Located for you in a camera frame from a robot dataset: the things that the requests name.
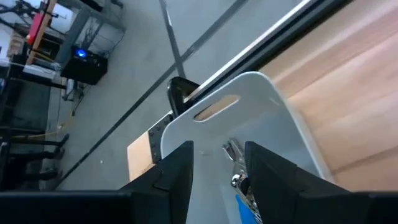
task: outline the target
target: blue light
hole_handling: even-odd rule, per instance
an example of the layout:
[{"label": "blue light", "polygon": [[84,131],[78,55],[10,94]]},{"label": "blue light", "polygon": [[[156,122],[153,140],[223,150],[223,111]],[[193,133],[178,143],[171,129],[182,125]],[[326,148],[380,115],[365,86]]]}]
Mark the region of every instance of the blue light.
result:
[{"label": "blue light", "polygon": [[85,58],[87,56],[87,53],[83,49],[76,49],[76,55],[81,58]]}]

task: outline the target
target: red object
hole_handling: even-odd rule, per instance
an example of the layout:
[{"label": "red object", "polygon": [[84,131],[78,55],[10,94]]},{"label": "red object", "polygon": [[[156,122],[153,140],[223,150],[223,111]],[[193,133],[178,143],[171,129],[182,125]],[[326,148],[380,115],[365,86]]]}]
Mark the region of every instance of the red object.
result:
[{"label": "red object", "polygon": [[37,13],[33,17],[33,23],[30,27],[29,37],[27,39],[28,44],[33,45],[33,43],[35,42],[37,34],[39,33],[40,25],[43,22],[43,18],[44,18],[44,15],[42,13]]}]

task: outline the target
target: wooden surface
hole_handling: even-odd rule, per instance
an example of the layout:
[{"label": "wooden surface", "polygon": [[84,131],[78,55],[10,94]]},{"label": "wooden surface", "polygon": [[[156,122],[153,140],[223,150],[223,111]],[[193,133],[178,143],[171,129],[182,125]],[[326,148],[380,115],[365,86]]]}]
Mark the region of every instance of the wooden surface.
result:
[{"label": "wooden surface", "polygon": [[398,1],[356,0],[260,69],[344,188],[398,190],[397,53]]},{"label": "wooden surface", "polygon": [[149,135],[146,131],[127,148],[130,180],[134,180],[149,170],[152,166]]},{"label": "wooden surface", "polygon": [[[56,5],[56,3],[57,3],[57,0],[48,0],[48,1],[49,1],[49,7],[47,8],[47,12],[52,12],[54,7],[55,7],[55,5]],[[50,15],[48,15],[48,14],[44,15],[43,22],[40,25],[40,29],[39,29],[39,31],[37,33],[37,36],[36,36],[35,42],[33,43],[32,49],[38,49],[39,48],[40,41],[42,40],[42,37],[43,37],[44,32],[45,32],[45,29],[47,28],[47,25],[48,25],[50,19],[51,19]],[[31,65],[32,64],[35,55],[36,55],[36,53],[31,50],[30,54],[29,54],[29,58],[26,61],[27,65]]]}]

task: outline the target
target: metal tool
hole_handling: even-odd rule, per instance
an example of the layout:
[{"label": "metal tool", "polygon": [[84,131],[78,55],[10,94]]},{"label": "metal tool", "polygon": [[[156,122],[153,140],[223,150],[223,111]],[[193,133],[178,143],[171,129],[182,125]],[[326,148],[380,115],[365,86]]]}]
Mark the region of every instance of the metal tool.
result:
[{"label": "metal tool", "polygon": [[254,199],[253,192],[250,187],[246,164],[244,161],[244,148],[235,138],[230,138],[223,149],[228,157],[234,162],[231,186],[235,188],[242,202],[250,208],[258,223],[262,223],[257,203]]}]

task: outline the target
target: gray floor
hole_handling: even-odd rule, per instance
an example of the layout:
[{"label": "gray floor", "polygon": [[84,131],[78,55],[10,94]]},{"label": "gray floor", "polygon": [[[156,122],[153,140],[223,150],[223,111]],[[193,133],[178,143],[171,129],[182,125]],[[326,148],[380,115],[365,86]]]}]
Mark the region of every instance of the gray floor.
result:
[{"label": "gray floor", "polygon": [[[166,1],[180,54],[234,3],[234,0]],[[183,64],[187,78],[203,83],[297,2],[248,0]],[[64,132],[70,134],[70,139],[60,164],[64,172],[174,63],[159,1],[125,1],[124,10],[127,32],[110,58],[109,72],[91,87],[76,116],[67,122]],[[168,79],[177,75],[173,72]],[[117,189],[128,183],[126,148],[170,110],[165,94],[167,80],[58,189]],[[67,104],[60,108],[63,122],[67,120],[68,108]]]}]

